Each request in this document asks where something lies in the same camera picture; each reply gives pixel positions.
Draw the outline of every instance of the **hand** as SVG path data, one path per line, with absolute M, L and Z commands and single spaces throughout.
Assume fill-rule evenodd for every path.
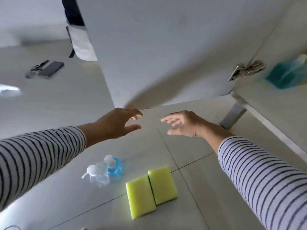
M 206 123 L 208 123 L 203 118 L 199 117 L 192 111 L 181 111 L 176 113 L 171 113 L 168 116 L 161 119 L 161 122 L 167 121 L 171 124 L 173 129 L 169 130 L 167 134 L 169 135 L 186 135 L 202 137 L 202 129 Z
M 94 123 L 88 123 L 78 128 L 86 138 L 86 148 L 107 139 L 117 139 L 128 133 L 141 129 L 138 124 L 125 126 L 129 119 L 137 120 L 143 114 L 137 109 L 116 108 L 102 116 Z
M 116 108 L 98 119 L 94 124 L 106 139 L 117 139 L 128 133 L 141 129 L 138 124 L 125 126 L 129 119 L 137 120 L 143 114 L 137 109 Z

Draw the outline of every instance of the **smartphone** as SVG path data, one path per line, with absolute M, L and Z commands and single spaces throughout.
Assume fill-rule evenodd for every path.
M 50 65 L 48 65 L 46 68 L 40 71 L 38 75 L 41 77 L 50 78 L 63 66 L 64 66 L 63 62 L 53 61 Z

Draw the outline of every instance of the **metal bracket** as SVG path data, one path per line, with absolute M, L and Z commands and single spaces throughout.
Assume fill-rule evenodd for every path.
M 245 68 L 244 64 L 238 64 L 232 72 L 231 76 L 229 77 L 228 81 L 234 81 L 240 76 L 246 77 L 254 75 L 256 73 L 259 73 L 260 71 L 265 70 L 266 66 L 267 65 L 264 64 L 261 60 L 256 60 L 247 68 Z

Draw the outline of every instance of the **blue bottle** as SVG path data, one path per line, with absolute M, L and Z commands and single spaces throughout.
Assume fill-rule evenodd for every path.
M 277 63 L 266 77 L 266 80 L 279 89 L 300 85 L 307 79 L 305 62 L 307 55 L 301 54 L 290 62 Z
M 122 162 L 118 157 L 107 155 L 104 162 L 108 165 L 108 174 L 120 177 L 122 175 Z

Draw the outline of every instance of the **cable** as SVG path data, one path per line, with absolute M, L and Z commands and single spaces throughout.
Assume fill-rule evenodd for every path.
M 18 230 L 21 230 L 21 228 L 18 227 L 17 225 L 11 225 L 11 226 L 9 226 L 9 227 L 3 229 L 3 230 L 7 230 L 7 229 L 9 229 L 9 228 L 18 228 Z

